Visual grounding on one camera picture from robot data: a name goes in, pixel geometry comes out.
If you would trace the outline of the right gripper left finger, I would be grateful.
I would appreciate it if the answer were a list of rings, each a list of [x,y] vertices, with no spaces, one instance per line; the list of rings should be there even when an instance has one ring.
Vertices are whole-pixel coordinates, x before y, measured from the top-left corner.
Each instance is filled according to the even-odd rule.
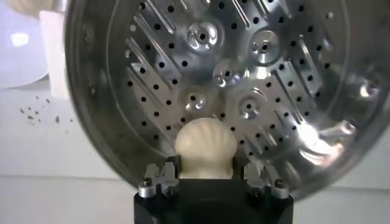
[[[170,156],[161,169],[156,164],[148,164],[144,178],[138,185],[141,198],[153,198],[162,194],[167,198],[174,197],[179,191],[180,156]]]

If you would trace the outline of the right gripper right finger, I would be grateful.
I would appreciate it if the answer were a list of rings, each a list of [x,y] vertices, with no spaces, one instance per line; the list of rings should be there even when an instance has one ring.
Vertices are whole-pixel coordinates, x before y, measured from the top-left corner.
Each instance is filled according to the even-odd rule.
[[[288,198],[289,186],[274,166],[265,165],[259,159],[234,157],[233,179],[243,180],[253,196],[266,192],[274,198]]]

